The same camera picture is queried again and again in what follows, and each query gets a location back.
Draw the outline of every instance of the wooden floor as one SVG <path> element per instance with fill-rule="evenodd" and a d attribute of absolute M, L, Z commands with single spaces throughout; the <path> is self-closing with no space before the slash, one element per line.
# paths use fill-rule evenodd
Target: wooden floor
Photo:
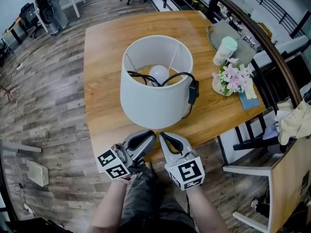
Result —
<path fill-rule="evenodd" d="M 110 182 L 106 175 L 97 171 L 86 121 L 85 29 L 119 17 L 154 12 L 155 8 L 149 1 L 144 3 L 142 0 L 132 0 L 129 6 L 126 1 L 87 0 L 86 4 L 78 4 L 78 8 L 81 18 L 77 19 L 73 9 L 68 9 L 70 24 L 59 35 L 50 37 L 41 30 L 37 39 L 28 37 L 24 41 L 15 51 L 20 62 L 25 60 L 23 55 L 28 51 L 31 53 L 22 69 L 11 71 L 15 59 L 13 55 L 7 59 L 4 68 L 9 78 L 12 74 L 10 87 L 17 85 L 12 92 L 17 102 L 8 102 L 0 92 L 0 134 L 2 139 L 43 149 L 42 153 L 4 151 L 8 183 L 17 182 L 14 166 L 19 164 L 26 185 L 26 202 L 33 206 L 36 216 L 62 223 L 75 233 L 83 233 Z M 223 158 L 216 139 L 198 146 L 197 150 L 206 170 L 205 193 L 231 231 L 237 233 L 246 228 L 232 217 L 235 210 L 267 222 L 250 207 L 252 198 L 265 192 L 267 180 L 243 175 L 232 179 L 230 173 L 223 172 Z M 49 185 L 42 188 L 28 180 L 27 160 L 49 169 Z M 163 171 L 164 161 L 156 163 L 155 168 Z M 22 199 L 14 191 L 14 185 L 9 186 L 12 203 L 20 216 Z M 185 193 L 175 189 L 175 196 L 185 208 Z M 246 229 L 243 232 L 257 231 Z"/>

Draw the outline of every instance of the person's right arm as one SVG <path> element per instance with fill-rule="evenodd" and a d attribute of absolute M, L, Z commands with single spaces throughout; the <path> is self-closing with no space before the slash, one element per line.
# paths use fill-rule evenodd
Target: person's right arm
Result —
<path fill-rule="evenodd" d="M 194 220 L 200 233 L 229 233 L 215 206 L 207 200 L 200 186 L 187 190 Z"/>

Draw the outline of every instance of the white lampshade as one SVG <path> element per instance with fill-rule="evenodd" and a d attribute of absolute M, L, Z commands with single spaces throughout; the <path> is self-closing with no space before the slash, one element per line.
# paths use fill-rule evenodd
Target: white lampshade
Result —
<path fill-rule="evenodd" d="M 182 80 L 177 83 L 153 87 L 137 82 L 127 73 L 151 65 L 171 65 L 176 72 L 192 74 L 193 59 L 183 43 L 165 35 L 141 38 L 123 55 L 120 98 L 125 114 L 142 127 L 162 129 L 175 124 L 186 114 L 190 106 L 192 78 L 182 75 Z"/>

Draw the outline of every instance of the black table leg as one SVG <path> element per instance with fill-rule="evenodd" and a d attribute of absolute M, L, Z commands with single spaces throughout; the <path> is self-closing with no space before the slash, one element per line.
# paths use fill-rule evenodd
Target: black table leg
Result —
<path fill-rule="evenodd" d="M 25 32 L 25 34 L 28 35 L 27 29 L 26 29 L 25 26 L 21 23 L 21 21 L 19 21 L 18 24 L 20 25 L 20 27 L 22 28 L 22 30 Z"/>
<path fill-rule="evenodd" d="M 15 33 L 14 29 L 11 30 L 12 35 L 15 37 L 16 41 L 21 44 L 21 39 L 19 36 Z"/>

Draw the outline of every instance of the gray pants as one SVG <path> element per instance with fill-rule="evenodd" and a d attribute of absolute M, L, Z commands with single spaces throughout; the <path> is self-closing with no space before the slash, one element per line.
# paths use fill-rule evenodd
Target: gray pants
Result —
<path fill-rule="evenodd" d="M 65 28 L 69 21 L 62 10 L 58 0 L 50 0 L 49 3 L 53 7 L 55 18 L 49 26 L 51 27 L 53 33 L 57 33 L 60 28 Z"/>
<path fill-rule="evenodd" d="M 121 225 L 132 220 L 160 218 L 181 221 L 195 229 L 173 195 L 165 194 L 160 187 L 151 171 L 136 178 L 124 203 Z"/>

